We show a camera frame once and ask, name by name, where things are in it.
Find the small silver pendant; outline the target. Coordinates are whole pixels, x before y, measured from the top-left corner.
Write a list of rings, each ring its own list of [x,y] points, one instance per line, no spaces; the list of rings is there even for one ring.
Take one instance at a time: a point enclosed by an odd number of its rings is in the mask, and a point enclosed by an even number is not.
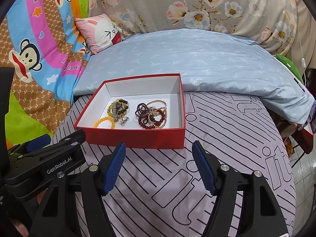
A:
[[[121,126],[125,126],[128,121],[129,121],[129,117],[124,116],[124,117],[120,118],[119,123]]]

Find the silver metal watch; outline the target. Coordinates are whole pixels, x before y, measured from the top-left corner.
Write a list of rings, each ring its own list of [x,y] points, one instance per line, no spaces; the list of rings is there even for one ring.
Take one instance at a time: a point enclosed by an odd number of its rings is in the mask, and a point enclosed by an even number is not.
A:
[[[112,114],[114,122],[118,122],[124,116],[124,106],[121,102],[113,102]]]

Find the dark purple bead strand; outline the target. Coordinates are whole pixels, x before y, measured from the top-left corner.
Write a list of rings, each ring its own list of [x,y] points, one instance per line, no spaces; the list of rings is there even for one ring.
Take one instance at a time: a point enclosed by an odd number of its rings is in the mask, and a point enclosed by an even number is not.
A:
[[[146,125],[148,123],[148,115],[150,109],[145,103],[139,103],[137,105],[135,115],[138,118],[139,124]]]

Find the silver chain cluster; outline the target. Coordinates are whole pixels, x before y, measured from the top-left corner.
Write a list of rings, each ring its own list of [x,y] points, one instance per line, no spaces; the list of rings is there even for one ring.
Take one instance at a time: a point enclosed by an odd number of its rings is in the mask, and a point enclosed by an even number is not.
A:
[[[149,110],[150,110],[150,113],[155,114],[155,113],[157,113],[157,112],[158,112],[158,109],[157,109],[157,108],[155,108],[155,106],[149,106],[148,108],[149,108]]]

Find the gold bangle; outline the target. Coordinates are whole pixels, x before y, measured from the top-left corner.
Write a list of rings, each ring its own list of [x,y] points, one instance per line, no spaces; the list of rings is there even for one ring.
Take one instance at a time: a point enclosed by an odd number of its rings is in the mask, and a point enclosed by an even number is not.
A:
[[[167,108],[167,103],[163,100],[154,100],[146,104],[148,107],[149,106],[155,106],[157,109],[166,109]]]

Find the red cardboard box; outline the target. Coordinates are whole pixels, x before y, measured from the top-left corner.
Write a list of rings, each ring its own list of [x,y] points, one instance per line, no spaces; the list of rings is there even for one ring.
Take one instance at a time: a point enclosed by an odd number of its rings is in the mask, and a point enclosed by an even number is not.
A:
[[[117,99],[128,102],[125,126],[111,124],[108,108]],[[139,103],[163,100],[165,113],[154,118],[160,126],[149,122],[141,127],[135,115]],[[125,143],[128,148],[183,149],[185,138],[185,102],[181,76],[178,73],[132,76],[104,81],[95,91],[77,118],[74,128],[86,133],[90,144],[116,146]]]

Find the lilac striped bed sheet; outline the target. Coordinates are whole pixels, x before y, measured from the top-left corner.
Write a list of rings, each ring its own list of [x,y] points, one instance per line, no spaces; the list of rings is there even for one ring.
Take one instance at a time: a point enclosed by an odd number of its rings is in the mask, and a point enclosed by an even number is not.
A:
[[[103,199],[117,236],[201,236],[215,197],[202,182],[192,144],[199,141],[238,172],[260,171],[289,233],[295,187],[282,138],[261,100],[219,92],[187,92],[183,149],[128,148],[113,190]]]

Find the colourful monkey cartoon blanket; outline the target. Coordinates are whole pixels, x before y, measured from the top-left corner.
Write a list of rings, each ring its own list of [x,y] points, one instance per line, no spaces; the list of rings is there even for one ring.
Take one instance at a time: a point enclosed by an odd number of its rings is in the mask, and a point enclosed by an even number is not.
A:
[[[68,114],[90,52],[75,26],[88,0],[15,0],[1,22],[1,67],[14,76],[7,147],[53,135]]]

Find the pink rabbit cushion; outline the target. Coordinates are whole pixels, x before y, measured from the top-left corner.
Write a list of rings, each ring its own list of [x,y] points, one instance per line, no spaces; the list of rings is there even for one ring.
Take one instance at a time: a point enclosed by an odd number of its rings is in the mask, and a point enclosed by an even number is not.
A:
[[[75,18],[75,25],[94,55],[123,40],[120,28],[105,13]]]

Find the green plush toy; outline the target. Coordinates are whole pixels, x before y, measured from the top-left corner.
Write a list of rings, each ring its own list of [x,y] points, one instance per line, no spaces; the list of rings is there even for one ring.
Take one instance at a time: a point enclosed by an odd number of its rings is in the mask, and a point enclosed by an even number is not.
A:
[[[284,55],[276,54],[275,55],[276,59],[279,60],[282,64],[284,64],[290,71],[295,75],[295,77],[303,83],[302,76],[300,75],[297,67],[294,65],[294,63],[286,58]]]

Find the light blue pillow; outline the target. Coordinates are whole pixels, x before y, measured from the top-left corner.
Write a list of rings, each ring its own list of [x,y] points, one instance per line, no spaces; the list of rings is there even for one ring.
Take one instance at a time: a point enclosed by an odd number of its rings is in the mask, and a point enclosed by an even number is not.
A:
[[[201,29],[129,36],[90,57],[74,94],[94,93],[105,80],[166,73],[180,74],[185,91],[258,96],[264,106],[297,124],[314,114],[314,97],[256,41]]]

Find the grey floral quilt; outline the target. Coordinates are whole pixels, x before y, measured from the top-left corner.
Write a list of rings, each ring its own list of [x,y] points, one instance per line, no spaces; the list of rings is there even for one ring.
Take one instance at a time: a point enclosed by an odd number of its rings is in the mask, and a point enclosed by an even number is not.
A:
[[[105,13],[125,36],[190,28],[251,38],[285,55],[297,31],[296,0],[88,0],[89,15]]]

